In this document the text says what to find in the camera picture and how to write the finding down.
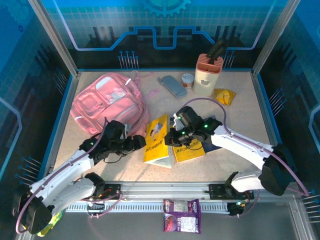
glass panel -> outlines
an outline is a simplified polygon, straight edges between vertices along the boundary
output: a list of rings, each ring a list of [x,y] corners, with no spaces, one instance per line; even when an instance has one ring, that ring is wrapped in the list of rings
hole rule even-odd
[[[260,73],[279,135],[291,151],[298,176],[307,189],[316,189],[317,193],[320,191],[319,12],[318,1],[300,2]]]
[[[225,39],[226,68],[251,68],[286,0],[43,0],[80,69],[194,68]]]
[[[28,1],[5,1],[0,22],[0,235],[12,240],[13,192],[38,175],[70,73]]]

book cover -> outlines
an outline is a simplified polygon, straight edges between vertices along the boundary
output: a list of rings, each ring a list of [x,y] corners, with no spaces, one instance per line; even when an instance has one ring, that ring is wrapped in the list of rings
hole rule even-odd
[[[165,114],[152,122],[146,129],[143,162],[165,168],[172,167],[172,147],[165,145],[165,136],[169,131],[169,118]]]
[[[173,147],[173,152],[177,163],[196,159],[206,154],[201,142],[197,139],[193,139],[189,147]]]

pen holder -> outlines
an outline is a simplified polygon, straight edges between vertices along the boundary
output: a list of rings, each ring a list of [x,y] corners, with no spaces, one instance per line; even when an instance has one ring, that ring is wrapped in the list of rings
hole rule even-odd
[[[213,64],[208,63],[210,58],[207,54],[199,55],[195,66],[193,91],[202,96],[212,96],[219,74],[224,65],[224,59],[218,57]]]

gear logo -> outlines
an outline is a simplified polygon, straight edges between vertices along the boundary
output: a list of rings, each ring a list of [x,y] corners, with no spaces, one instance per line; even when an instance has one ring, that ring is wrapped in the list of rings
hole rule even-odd
[[[30,14],[28,0],[0,0],[0,7],[6,7],[19,25],[26,21]]]
[[[181,10],[186,9],[186,5],[191,3],[191,0],[140,0],[144,9],[151,14],[155,13],[157,17],[163,16],[166,18],[174,16],[174,13],[179,14]]]

yellow object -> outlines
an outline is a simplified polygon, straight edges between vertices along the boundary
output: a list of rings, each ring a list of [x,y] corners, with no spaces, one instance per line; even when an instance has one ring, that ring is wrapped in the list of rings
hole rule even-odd
[[[220,103],[230,106],[236,93],[234,91],[216,88],[213,93],[213,97],[217,99]]]
[[[48,225],[44,229],[42,229],[42,231],[38,232],[37,235],[39,237],[45,236],[57,224],[57,222],[61,219],[61,217],[63,216],[64,212],[65,212],[65,210],[63,210],[63,211],[57,213],[56,215],[54,215],[52,217],[52,219],[50,220],[50,222],[48,223]]]
[[[196,159],[206,154],[204,148],[201,145],[201,142],[197,139],[192,140],[189,148],[187,148],[186,146],[174,146],[173,152],[177,163],[181,163],[191,159]]]
[[[172,147],[165,145],[165,136],[169,131],[169,118],[165,114],[146,128],[143,162],[165,168],[172,167]]]

